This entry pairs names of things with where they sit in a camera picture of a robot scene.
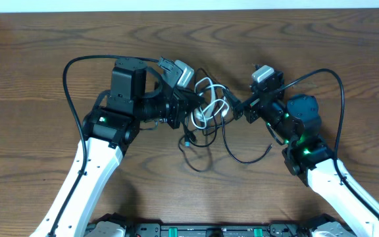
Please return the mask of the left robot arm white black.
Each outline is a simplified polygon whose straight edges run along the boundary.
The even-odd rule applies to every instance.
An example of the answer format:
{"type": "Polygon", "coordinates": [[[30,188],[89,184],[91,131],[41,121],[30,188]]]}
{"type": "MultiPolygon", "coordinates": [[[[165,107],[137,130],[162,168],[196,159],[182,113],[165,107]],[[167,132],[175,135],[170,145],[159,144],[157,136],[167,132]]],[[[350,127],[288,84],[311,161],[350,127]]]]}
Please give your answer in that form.
{"type": "Polygon", "coordinates": [[[179,60],[113,56],[111,87],[101,92],[91,111],[79,119],[67,81],[63,88],[78,127],[74,162],[51,208],[33,236],[83,236],[108,179],[119,166],[142,122],[165,121],[183,126],[204,99],[187,85],[194,70],[179,60]]]}

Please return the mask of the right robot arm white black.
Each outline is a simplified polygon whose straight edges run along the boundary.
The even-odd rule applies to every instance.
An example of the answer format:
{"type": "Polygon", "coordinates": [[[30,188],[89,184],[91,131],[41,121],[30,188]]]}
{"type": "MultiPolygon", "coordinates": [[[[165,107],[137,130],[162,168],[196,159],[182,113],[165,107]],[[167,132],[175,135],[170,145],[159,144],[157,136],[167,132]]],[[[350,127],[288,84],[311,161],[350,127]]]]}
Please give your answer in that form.
{"type": "Polygon", "coordinates": [[[297,94],[283,101],[289,88],[280,71],[254,77],[252,95],[240,101],[224,90],[235,119],[248,123],[263,119],[276,142],[284,149],[284,163],[290,173],[325,199],[357,236],[379,236],[379,203],[352,177],[338,157],[345,103],[334,147],[320,135],[322,124],[315,97],[297,94]]]}

